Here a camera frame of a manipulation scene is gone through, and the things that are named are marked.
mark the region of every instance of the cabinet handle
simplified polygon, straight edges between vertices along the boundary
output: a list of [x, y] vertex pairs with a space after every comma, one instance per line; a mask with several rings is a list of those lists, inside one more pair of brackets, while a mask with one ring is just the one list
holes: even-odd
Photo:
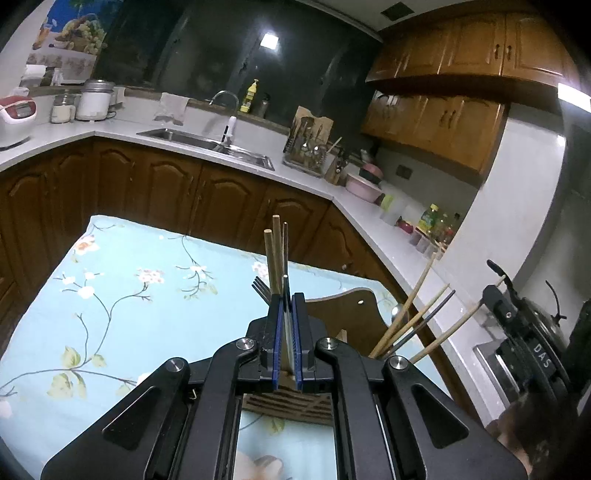
[[453, 120], [453, 117], [454, 117], [455, 115], [456, 115], [456, 111], [454, 110], [454, 111], [452, 112], [452, 114], [449, 116], [449, 121], [447, 122], [447, 127], [448, 127], [448, 128], [451, 128], [451, 127], [452, 127], [452, 120]]

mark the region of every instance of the white container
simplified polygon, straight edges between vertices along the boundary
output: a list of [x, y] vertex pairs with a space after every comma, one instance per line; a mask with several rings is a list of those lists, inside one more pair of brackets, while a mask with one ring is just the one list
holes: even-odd
[[87, 80], [76, 110], [77, 120], [104, 120], [109, 112], [115, 84], [104, 80]]

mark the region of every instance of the red and white rice cooker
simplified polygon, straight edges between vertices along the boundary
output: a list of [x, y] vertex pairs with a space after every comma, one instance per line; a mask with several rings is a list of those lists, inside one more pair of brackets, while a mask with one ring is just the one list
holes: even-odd
[[37, 105], [31, 97], [0, 98], [0, 148], [11, 147], [31, 135]]

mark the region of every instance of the rice cooker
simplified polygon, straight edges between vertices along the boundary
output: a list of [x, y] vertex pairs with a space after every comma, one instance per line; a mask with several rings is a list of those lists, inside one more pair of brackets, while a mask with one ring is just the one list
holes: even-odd
[[82, 96], [76, 110], [76, 120], [97, 121], [107, 118], [114, 82], [87, 80], [82, 87]]
[[8, 148], [31, 135], [37, 105], [31, 97], [0, 98], [0, 148]]

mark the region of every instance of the yellow dish soap bottle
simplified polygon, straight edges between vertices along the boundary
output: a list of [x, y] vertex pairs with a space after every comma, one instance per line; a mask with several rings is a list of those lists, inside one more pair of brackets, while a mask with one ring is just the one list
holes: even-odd
[[255, 81], [252, 82], [252, 85], [250, 85], [250, 87], [248, 88], [248, 91], [246, 92], [246, 95], [244, 96], [244, 100], [242, 101], [242, 106], [240, 107], [240, 111], [243, 113], [248, 113], [251, 109], [252, 100], [254, 99], [255, 94], [256, 94], [257, 82], [258, 82], [258, 79], [255, 79]]

